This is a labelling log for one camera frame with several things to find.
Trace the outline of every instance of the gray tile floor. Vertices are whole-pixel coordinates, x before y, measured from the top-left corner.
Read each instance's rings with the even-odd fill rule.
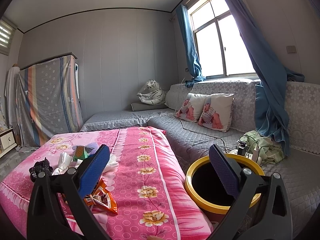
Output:
[[[15,168],[17,167],[25,158],[27,158],[34,151],[27,153],[17,152],[12,149],[10,152],[6,153],[0,158],[0,182]]]

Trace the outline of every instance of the pink tablecloth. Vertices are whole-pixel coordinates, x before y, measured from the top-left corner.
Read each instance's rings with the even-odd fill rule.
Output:
[[[184,189],[185,176],[161,132],[153,127],[55,135],[19,164],[0,184],[0,204],[15,227],[26,236],[33,183],[29,168],[47,157],[56,168],[60,153],[73,155],[76,145],[106,144],[119,167],[102,174],[118,204],[118,215],[92,210],[113,240],[206,239],[212,226]],[[72,230],[81,233],[69,207],[61,201]]]

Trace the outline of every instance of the sofa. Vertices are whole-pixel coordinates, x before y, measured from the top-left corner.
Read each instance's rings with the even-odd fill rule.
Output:
[[[97,129],[99,125],[102,129],[97,130],[128,126],[152,126],[165,130],[170,146],[186,172],[194,161],[208,154],[213,143],[228,152],[228,149],[236,148],[241,135],[255,129],[257,83],[259,80],[231,78],[199,82],[192,89],[183,84],[172,85],[166,96],[168,109],[148,113],[104,112],[102,123],[97,116],[93,116],[96,124],[89,124],[89,119],[82,130],[88,127]],[[174,117],[189,92],[207,95],[234,93],[232,122],[228,132],[210,130]],[[277,164],[263,164],[262,169],[266,175],[275,171],[281,174],[291,206],[293,237],[303,239],[307,234],[303,228],[308,228],[313,221],[320,219],[320,209],[317,208],[320,203],[320,86],[288,82],[285,109],[290,118],[288,131],[291,155]]]

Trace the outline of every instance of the black trash bag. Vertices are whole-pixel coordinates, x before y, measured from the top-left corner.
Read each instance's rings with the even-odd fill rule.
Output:
[[[51,175],[53,172],[53,168],[50,166],[50,162],[46,157],[43,161],[36,162],[35,165],[29,169],[30,179],[32,182],[36,181],[36,178],[41,171],[44,171],[47,175]]]

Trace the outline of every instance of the pillow with baby print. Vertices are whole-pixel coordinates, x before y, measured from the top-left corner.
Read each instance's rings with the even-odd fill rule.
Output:
[[[226,132],[232,119],[234,94],[212,94],[206,97],[198,124],[212,130]]]
[[[182,106],[176,113],[176,117],[188,122],[197,122],[202,113],[206,96],[207,95],[188,93]]]

